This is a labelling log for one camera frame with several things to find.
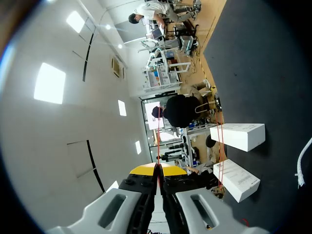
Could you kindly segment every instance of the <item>wooden floor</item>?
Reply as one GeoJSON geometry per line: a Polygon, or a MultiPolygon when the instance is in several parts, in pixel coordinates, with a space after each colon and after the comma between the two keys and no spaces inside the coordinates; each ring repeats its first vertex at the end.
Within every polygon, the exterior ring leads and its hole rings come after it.
{"type": "MultiPolygon", "coordinates": [[[[184,0],[183,3],[192,4],[192,0],[184,0]]],[[[197,15],[196,21],[191,21],[195,26],[198,24],[196,36],[198,37],[200,48],[198,49],[198,56],[195,54],[193,58],[187,56],[180,56],[181,62],[191,61],[192,66],[187,73],[181,73],[181,79],[183,81],[180,92],[185,94],[185,86],[192,85],[199,82],[202,82],[204,79],[207,79],[212,86],[215,86],[214,78],[210,72],[206,59],[203,55],[203,51],[205,50],[207,44],[209,43],[209,39],[214,32],[216,23],[219,20],[222,9],[225,5],[226,0],[201,0],[202,2],[202,10],[197,15]]],[[[213,95],[216,93],[217,88],[213,89],[213,95]]],[[[218,122],[224,122],[222,113],[218,113],[218,122]]],[[[212,117],[212,122],[216,122],[215,115],[212,117]]],[[[217,161],[219,160],[219,145],[215,144],[215,146],[210,150],[210,155],[207,155],[207,147],[206,147],[206,136],[201,135],[197,136],[195,141],[192,140],[192,146],[196,146],[199,149],[200,161],[206,162],[209,157],[215,156],[217,161]]]]}

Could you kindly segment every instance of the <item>cable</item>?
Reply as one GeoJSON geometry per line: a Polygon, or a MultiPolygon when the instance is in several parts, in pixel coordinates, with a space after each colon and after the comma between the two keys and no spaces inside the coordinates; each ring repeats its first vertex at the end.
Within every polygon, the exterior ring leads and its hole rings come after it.
{"type": "Polygon", "coordinates": [[[299,186],[302,187],[305,182],[303,179],[303,174],[302,174],[302,170],[301,170],[301,159],[304,155],[304,153],[306,152],[306,150],[308,149],[308,147],[312,144],[312,137],[311,139],[308,141],[308,143],[306,144],[306,146],[302,149],[298,161],[297,161],[297,174],[295,174],[295,176],[298,176],[298,188],[299,186]]]}

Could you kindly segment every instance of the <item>black trim strip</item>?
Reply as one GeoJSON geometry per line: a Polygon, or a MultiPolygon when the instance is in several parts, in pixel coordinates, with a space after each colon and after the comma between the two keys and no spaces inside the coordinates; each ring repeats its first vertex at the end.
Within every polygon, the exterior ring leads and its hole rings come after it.
{"type": "Polygon", "coordinates": [[[101,178],[100,178],[99,175],[98,175],[98,171],[97,171],[97,168],[96,168],[96,164],[94,163],[94,159],[93,159],[93,156],[92,156],[91,146],[90,146],[89,140],[87,140],[87,145],[88,145],[88,151],[89,151],[89,155],[90,155],[92,167],[93,167],[93,169],[94,169],[94,170],[93,170],[93,173],[94,173],[94,175],[96,176],[97,182],[98,182],[99,186],[101,187],[101,189],[102,189],[102,191],[103,191],[103,193],[104,193],[104,192],[105,192],[105,189],[104,189],[104,187],[103,187],[101,178]]]}
{"type": "Polygon", "coordinates": [[[83,76],[82,76],[82,81],[83,82],[86,81],[87,64],[88,64],[89,52],[90,52],[93,36],[94,36],[94,33],[91,36],[90,43],[89,43],[89,48],[88,48],[88,52],[87,52],[86,61],[84,62],[84,69],[83,69],[83,76]]]}

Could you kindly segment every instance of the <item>monitor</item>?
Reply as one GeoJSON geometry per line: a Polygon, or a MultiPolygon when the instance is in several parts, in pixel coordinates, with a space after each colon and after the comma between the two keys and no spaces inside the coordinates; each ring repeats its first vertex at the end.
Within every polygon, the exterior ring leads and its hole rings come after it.
{"type": "Polygon", "coordinates": [[[162,36],[162,31],[160,30],[160,28],[157,28],[155,30],[152,31],[152,36],[153,36],[153,39],[157,39],[159,37],[162,36]]]}

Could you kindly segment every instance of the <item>gray panel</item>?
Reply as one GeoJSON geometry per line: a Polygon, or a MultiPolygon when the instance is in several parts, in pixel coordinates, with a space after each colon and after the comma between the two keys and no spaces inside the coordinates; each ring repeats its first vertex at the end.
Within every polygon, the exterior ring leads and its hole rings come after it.
{"type": "Polygon", "coordinates": [[[237,222],[232,215],[231,208],[216,198],[209,190],[202,188],[176,193],[176,197],[183,209],[190,234],[224,234],[231,230],[233,234],[268,234],[261,228],[248,228],[237,222]],[[208,230],[194,200],[198,200],[202,208],[210,217],[213,228],[208,230]]]}
{"type": "Polygon", "coordinates": [[[125,234],[128,228],[128,224],[133,213],[133,210],[140,198],[141,193],[112,189],[109,192],[102,195],[100,198],[89,204],[83,211],[82,218],[68,227],[55,227],[50,229],[49,234],[125,234]],[[112,223],[103,228],[99,223],[105,223],[103,217],[105,211],[109,211],[112,207],[119,207],[120,204],[114,205],[114,202],[118,202],[118,197],[124,197],[120,209],[116,213],[116,216],[112,223]]]}
{"type": "Polygon", "coordinates": [[[115,28],[119,32],[119,35],[123,42],[135,40],[137,38],[145,37],[146,28],[140,21],[137,24],[132,24],[129,21],[125,21],[115,25],[115,28]]]}

